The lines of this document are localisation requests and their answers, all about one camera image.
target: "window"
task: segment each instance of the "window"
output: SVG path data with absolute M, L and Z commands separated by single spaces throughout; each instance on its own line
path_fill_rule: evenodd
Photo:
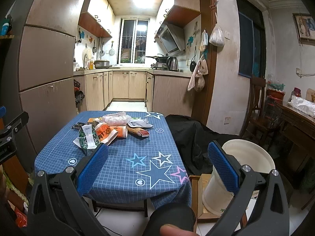
M 118 63 L 145 62 L 148 20 L 122 19 Z
M 236 0 L 240 28 L 238 74 L 250 78 L 265 77 L 266 35 L 262 12 L 247 0 Z

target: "kitchen cabinet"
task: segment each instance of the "kitchen cabinet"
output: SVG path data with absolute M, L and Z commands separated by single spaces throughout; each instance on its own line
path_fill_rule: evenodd
M 104 93 L 104 107 L 106 108 L 109 104 L 109 72 L 103 73 L 103 93 Z
M 76 36 L 82 4 L 83 0 L 34 0 L 26 24 Z
M 200 14 L 200 0 L 163 0 L 157 13 L 155 33 L 162 31 L 165 22 L 184 28 Z
M 164 116 L 170 114 L 191 116 L 195 91 L 187 91 L 189 81 L 190 78 L 156 75 L 152 110 Z
M 88 111 L 101 111 L 104 109 L 103 73 L 85 76 Z
M 113 71 L 109 72 L 108 75 L 108 102 L 113 100 Z
M 39 153 L 58 131 L 76 116 L 73 78 L 48 83 L 19 93 L 26 125 Z
M 74 42 L 74 37 L 66 34 L 25 26 L 19 53 L 19 90 L 72 77 Z
M 78 25 L 97 37 L 112 37 L 113 10 L 107 0 L 84 0 Z
M 113 98 L 129 98 L 129 72 L 113 71 Z
M 144 99 L 145 98 L 145 79 L 146 73 L 140 71 L 129 72 L 129 98 Z
M 146 84 L 145 105 L 146 105 L 148 112 L 152 112 L 154 75 L 146 73 L 146 83 L 145 84 Z

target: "white floor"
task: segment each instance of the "white floor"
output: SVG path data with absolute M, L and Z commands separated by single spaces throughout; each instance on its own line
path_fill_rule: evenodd
M 117 112 L 147 112 L 144 102 L 116 102 L 113 101 L 106 108 L 106 111 Z
M 305 210 L 300 208 L 309 200 L 310 195 L 302 195 L 296 191 L 292 198 L 289 207 L 290 214 L 290 235 L 297 229 L 297 227 L 304 220 L 309 210 L 311 209 L 314 202 L 312 202 Z M 87 199 L 90 209 L 92 210 L 92 202 L 90 199 Z M 250 217 L 256 200 L 251 199 L 246 210 L 247 218 Z M 154 207 L 150 201 L 148 201 L 148 215 L 154 212 Z M 128 212 L 128 211 L 118 211 L 118 210 L 109 210 L 102 209 L 101 212 L 97 215 L 98 221 L 101 225 L 108 227 L 116 233 L 119 233 L 122 236 L 141 236 L 149 218 L 145 218 L 143 212 Z M 206 236 L 208 231 L 214 226 L 214 223 L 206 223 L 197 225 L 196 233 L 200 236 Z M 111 236 L 117 236 L 117 234 L 107 230 Z

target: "framed picture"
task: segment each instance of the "framed picture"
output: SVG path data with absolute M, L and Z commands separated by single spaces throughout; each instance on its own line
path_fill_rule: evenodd
M 310 14 L 293 13 L 300 41 L 315 42 L 315 21 Z

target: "grid pattern tablecloth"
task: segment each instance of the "grid pattern tablecloth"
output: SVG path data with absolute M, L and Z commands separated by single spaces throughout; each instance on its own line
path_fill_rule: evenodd
M 71 127 L 110 113 L 114 112 L 86 111 L 77 115 L 39 153 L 35 172 L 60 173 L 69 165 L 75 166 L 84 154 L 73 143 L 78 130 Z M 149 112 L 127 114 L 147 118 L 154 125 L 148 129 L 150 136 L 138 139 L 128 134 L 126 139 L 115 139 L 89 197 L 105 203 L 132 203 L 151 198 L 155 208 L 169 202 L 190 206 L 191 185 L 164 116 Z

